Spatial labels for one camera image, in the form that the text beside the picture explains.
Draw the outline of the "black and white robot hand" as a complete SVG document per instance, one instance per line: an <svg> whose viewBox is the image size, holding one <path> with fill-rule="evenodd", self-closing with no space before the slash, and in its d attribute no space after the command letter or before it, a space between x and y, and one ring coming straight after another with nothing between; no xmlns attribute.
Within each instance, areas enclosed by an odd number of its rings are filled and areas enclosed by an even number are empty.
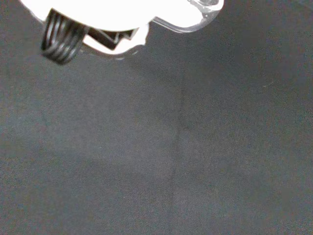
<svg viewBox="0 0 313 235"><path fill-rule="evenodd" d="M167 11L167 0L23 0L43 23L40 50L56 64L70 62L83 47L123 57L145 46L149 24Z"/></svg>

